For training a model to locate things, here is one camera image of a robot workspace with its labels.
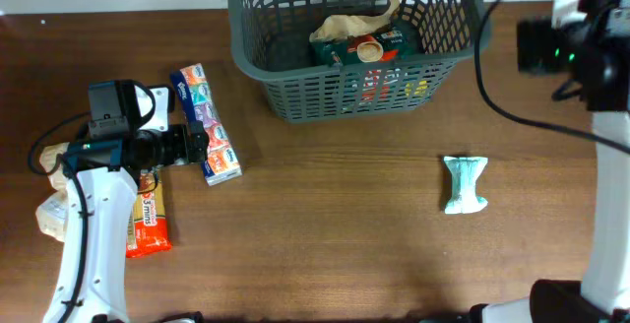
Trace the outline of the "green Nescafe coffee bag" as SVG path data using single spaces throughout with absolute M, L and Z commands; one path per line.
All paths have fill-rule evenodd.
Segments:
M 399 23 L 391 23 L 376 32 L 344 40 L 311 42 L 310 46 L 318 64 L 332 67 L 399 61 L 424 52 L 412 40 L 406 27 Z M 400 68 L 387 72 L 381 69 L 367 70 L 361 77 L 358 72 L 348 73 L 342 101 L 343 111 L 351 108 L 350 98 L 357 91 L 361 91 L 358 106 L 367 106 L 375 99 L 386 100 L 400 76 Z

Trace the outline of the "beige paper pouch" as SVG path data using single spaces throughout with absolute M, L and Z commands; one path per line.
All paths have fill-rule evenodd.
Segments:
M 388 0 L 389 7 L 379 16 L 331 15 L 309 36 L 310 42 L 330 42 L 378 31 L 391 22 L 400 8 L 400 0 Z

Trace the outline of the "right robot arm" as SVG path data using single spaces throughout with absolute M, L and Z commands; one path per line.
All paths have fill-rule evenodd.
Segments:
M 543 20 L 517 26 L 519 68 L 569 72 L 593 116 L 590 132 L 516 116 L 483 100 L 501 116 L 597 145 L 597 201 L 589 266 L 581 281 L 541 279 L 528 297 L 472 309 L 481 322 L 626 322 L 629 319 L 629 0 L 554 0 Z

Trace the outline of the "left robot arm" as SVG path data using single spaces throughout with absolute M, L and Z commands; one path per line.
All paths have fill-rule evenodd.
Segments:
M 202 161 L 209 137 L 199 121 L 166 130 L 99 130 L 59 156 L 69 208 L 47 322 L 126 322 L 127 225 L 142 172 Z

